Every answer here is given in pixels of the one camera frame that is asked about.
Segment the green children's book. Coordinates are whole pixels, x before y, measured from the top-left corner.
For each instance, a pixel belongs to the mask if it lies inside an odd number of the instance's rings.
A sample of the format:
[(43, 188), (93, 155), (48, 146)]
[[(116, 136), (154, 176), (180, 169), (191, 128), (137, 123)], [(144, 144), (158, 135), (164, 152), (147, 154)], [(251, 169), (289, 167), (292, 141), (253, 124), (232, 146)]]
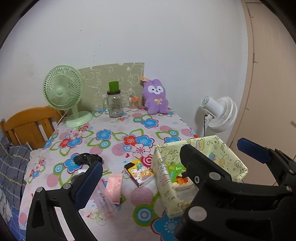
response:
[(188, 177), (183, 177), (183, 173), (185, 173), (186, 168), (182, 165), (182, 163), (178, 164), (170, 164), (166, 166), (172, 184), (177, 182), (178, 184), (183, 183), (192, 183)]

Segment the pink clear pouch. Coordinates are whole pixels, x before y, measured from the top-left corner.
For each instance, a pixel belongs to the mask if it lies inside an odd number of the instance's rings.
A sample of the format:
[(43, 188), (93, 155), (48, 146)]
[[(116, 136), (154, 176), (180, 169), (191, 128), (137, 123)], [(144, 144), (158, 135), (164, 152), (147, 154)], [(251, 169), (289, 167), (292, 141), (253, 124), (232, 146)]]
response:
[(107, 181), (100, 179), (92, 194), (99, 213), (104, 218), (112, 218), (121, 209), (122, 174), (110, 174)]

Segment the cartoon animal tissue pack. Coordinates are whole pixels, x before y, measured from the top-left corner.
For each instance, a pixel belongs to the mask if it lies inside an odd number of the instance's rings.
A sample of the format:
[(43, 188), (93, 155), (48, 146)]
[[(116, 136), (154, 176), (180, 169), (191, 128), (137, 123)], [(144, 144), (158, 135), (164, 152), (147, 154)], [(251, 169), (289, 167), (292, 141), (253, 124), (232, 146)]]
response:
[(154, 178), (151, 168), (146, 167), (140, 160), (134, 160), (125, 164), (124, 171), (138, 188), (145, 186)]

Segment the white towel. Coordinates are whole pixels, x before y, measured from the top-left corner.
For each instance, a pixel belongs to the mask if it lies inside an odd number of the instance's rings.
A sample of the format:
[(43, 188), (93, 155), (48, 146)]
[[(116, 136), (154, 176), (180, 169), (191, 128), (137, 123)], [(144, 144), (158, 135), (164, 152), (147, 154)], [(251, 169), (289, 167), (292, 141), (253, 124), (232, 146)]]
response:
[(192, 189), (192, 190), (197, 190), (197, 187), (195, 184), (193, 183), (183, 183), (183, 184), (178, 184), (177, 182), (172, 184), (172, 188), (176, 191), (183, 191), (183, 190), (188, 190), (188, 189)]

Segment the grey drawstring pouch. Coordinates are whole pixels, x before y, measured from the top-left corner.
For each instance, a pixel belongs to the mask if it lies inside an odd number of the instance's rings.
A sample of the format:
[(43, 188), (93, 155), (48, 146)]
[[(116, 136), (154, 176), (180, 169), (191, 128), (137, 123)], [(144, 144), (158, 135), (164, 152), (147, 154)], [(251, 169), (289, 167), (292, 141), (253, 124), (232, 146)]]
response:
[(71, 178), (71, 183), (73, 184), (78, 179), (79, 176), (84, 175), (84, 174), (85, 174), (84, 172), (81, 172), (76, 175), (73, 175)]

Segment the blue bed sheet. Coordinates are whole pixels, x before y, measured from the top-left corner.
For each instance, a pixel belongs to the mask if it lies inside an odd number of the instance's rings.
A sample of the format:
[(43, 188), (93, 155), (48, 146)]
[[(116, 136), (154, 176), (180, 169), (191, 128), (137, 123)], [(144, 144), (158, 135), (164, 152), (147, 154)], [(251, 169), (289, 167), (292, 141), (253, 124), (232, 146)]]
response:
[(26, 232), (19, 225), (19, 211), (10, 206), (1, 190), (1, 233), (9, 240), (26, 240)]

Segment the yellow fabric storage box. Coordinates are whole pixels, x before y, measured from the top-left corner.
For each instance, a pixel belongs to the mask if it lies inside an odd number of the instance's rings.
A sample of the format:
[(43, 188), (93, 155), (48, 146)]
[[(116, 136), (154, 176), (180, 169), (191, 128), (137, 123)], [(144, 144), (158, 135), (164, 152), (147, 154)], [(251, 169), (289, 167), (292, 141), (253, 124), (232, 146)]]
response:
[(190, 178), (182, 178), (186, 167), (181, 163), (180, 151), (186, 144), (192, 145), (228, 172), (234, 182), (241, 182), (248, 173), (247, 166), (218, 136), (156, 145), (151, 168), (169, 218), (181, 216), (198, 192)]

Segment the beige door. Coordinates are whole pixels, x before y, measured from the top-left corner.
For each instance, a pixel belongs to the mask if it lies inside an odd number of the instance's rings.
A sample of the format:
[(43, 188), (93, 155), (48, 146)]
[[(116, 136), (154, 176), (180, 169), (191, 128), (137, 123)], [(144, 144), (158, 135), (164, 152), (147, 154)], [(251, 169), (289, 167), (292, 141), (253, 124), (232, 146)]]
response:
[(245, 87), (227, 141), (247, 166), (245, 183), (274, 185), (266, 165), (237, 149), (247, 138), (295, 158), (295, 42), (280, 19), (260, 1), (242, 1), (248, 37)]

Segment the grey plaid pillow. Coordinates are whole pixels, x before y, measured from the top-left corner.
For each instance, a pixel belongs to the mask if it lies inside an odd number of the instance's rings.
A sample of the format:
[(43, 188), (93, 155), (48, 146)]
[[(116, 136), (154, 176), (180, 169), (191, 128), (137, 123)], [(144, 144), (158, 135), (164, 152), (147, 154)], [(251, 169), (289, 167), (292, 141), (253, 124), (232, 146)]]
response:
[(27, 183), (24, 176), (30, 152), (27, 145), (13, 145), (7, 137), (1, 139), (1, 189), (9, 205), (17, 210)]

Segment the floral tablecloth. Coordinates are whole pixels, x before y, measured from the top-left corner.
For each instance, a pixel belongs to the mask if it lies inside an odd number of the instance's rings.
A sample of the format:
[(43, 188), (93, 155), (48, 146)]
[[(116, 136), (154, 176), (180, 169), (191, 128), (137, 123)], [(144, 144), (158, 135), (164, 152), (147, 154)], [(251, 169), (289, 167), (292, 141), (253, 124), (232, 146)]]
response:
[[(110, 174), (123, 173), (125, 164), (134, 160), (149, 166), (156, 145), (194, 137), (195, 132), (172, 110), (149, 115), (143, 109), (125, 109), (120, 118), (110, 118), (99, 110), (93, 112), (90, 122), (78, 128), (60, 125), (39, 155), (29, 161), (18, 216), (21, 229), (26, 229), (38, 187), (59, 189), (70, 182), (73, 175), (85, 170), (84, 166), (74, 163), (73, 158), (78, 154), (102, 157), (109, 168), (102, 175), (107, 181)], [(98, 240), (174, 240), (178, 218), (168, 217), (154, 180), (138, 188), (124, 174), (120, 205), (121, 209), (112, 218), (104, 218), (93, 200), (80, 211)]]

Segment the purple plush bunny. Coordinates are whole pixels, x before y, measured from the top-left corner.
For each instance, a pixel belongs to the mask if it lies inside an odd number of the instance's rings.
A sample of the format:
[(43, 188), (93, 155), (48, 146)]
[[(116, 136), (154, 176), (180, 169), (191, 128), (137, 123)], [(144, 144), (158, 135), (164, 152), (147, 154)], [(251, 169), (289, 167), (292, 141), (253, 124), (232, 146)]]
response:
[(148, 114), (154, 115), (157, 113), (166, 114), (168, 112), (168, 100), (166, 98), (166, 90), (158, 79), (149, 80), (141, 77), (143, 83), (142, 96), (144, 98), (144, 106)]

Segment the glass mason jar mug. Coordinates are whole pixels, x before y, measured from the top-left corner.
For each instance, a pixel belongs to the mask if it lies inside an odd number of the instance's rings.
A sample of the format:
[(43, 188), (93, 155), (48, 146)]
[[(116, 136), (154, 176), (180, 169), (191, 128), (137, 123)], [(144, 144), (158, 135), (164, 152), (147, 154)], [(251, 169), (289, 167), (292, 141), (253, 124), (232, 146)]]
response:
[(122, 117), (122, 101), (120, 90), (118, 91), (108, 91), (107, 97), (105, 98), (107, 101), (107, 110), (110, 118), (119, 118)]

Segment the cotton swab jar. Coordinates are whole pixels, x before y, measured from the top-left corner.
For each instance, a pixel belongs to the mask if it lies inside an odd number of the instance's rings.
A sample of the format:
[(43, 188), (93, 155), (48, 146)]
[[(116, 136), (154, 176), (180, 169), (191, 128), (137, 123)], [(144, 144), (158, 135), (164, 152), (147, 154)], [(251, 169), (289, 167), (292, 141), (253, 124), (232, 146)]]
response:
[(130, 111), (137, 111), (139, 107), (139, 101), (140, 99), (135, 96), (129, 97), (129, 109)]

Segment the green patterned cardboard panel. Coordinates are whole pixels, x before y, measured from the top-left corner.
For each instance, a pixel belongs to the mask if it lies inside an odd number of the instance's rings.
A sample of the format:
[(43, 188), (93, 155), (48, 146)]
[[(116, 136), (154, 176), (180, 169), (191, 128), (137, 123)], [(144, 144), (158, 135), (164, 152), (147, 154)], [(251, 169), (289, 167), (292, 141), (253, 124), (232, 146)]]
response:
[(89, 112), (103, 109), (109, 83), (117, 81), (123, 107), (129, 106), (129, 97), (142, 98), (144, 63), (123, 63), (91, 66), (79, 69), (83, 91), (78, 110)]

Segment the green cup on jar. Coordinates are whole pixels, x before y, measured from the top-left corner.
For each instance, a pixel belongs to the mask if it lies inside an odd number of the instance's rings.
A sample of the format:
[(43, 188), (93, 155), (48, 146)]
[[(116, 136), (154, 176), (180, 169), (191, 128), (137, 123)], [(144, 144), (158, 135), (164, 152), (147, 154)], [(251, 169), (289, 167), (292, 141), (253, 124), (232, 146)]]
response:
[(119, 82), (118, 81), (109, 82), (109, 91), (110, 92), (119, 91)]

